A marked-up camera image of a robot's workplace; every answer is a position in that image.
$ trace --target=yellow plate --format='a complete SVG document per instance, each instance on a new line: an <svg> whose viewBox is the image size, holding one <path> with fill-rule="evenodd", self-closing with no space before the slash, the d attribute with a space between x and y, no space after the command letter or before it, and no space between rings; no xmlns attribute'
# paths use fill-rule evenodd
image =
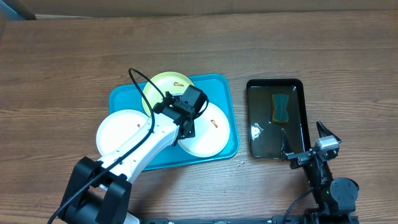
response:
<svg viewBox="0 0 398 224"><path fill-rule="evenodd" d="M166 91L169 91L171 94L184 93L189 85L193 85L192 81L188 77L178 72L163 72L151 78L151 81L164 95L166 94ZM145 85L143 92L152 108L156 103L163 100L160 93L150 83ZM149 108L144 99L142 99L142 106L144 107L145 113L150 116Z"/></svg>

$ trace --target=blue tray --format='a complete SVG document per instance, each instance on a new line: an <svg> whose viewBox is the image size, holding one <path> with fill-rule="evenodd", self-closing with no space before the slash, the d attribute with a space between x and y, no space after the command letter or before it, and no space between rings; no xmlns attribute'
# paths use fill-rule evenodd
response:
<svg viewBox="0 0 398 224"><path fill-rule="evenodd" d="M231 134L225 148L217 155L207 158L195 157L183 150L180 145L166 147L148 164L144 170L162 169L175 166L196 164L199 162L215 161L219 159L229 159L233 157L239 149L238 130L234 109L232 107L231 94L228 82L219 74L198 75L189 77L193 84L204 91L211 103L218 106L226 115L231 128ZM143 90L146 83L139 83ZM119 110L138 110L143 113L141 95L134 85L123 85L115 88L109 96L109 113Z"/></svg>

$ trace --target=black tray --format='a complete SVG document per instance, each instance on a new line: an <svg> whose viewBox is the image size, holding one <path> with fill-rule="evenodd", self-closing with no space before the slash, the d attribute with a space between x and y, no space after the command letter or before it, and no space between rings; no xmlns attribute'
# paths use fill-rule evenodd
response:
<svg viewBox="0 0 398 224"><path fill-rule="evenodd" d="M298 79L253 79L246 85L250 149L254 157L279 158L282 128L294 153L311 148L303 83ZM286 123L272 121L272 95L289 96Z"/></svg>

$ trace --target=wood grain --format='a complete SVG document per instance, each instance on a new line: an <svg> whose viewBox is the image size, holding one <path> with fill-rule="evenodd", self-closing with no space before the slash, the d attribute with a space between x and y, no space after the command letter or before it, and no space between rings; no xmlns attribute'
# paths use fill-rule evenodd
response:
<svg viewBox="0 0 398 224"><path fill-rule="evenodd" d="M343 140L330 168L361 186L361 223L397 223L397 27L397 11L8 22L0 45L0 222L46 222L76 162L99 158L95 134L108 96L130 83L134 67L150 77L223 74L241 141L232 159L141 174L130 200L139 217L283 214L307 189L305 175L250 156L245 86L299 78L312 141L318 119ZM312 206L309 197L293 213Z"/></svg>

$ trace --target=table surface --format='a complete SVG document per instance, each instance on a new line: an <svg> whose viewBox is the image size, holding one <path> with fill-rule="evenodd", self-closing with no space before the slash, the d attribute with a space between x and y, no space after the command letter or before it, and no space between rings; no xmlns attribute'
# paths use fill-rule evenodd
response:
<svg viewBox="0 0 398 224"><path fill-rule="evenodd" d="M318 119L343 140L330 169L360 185L361 223L398 222L398 11L356 11L8 22L1 223L45 223L77 161L99 158L96 130L111 91L131 82L129 67L150 77L223 74L241 141L228 160L142 173L129 204L139 217L283 214L307 181L286 162L251 157L245 87L252 78L298 78L312 144ZM292 213L314 206L308 197Z"/></svg>

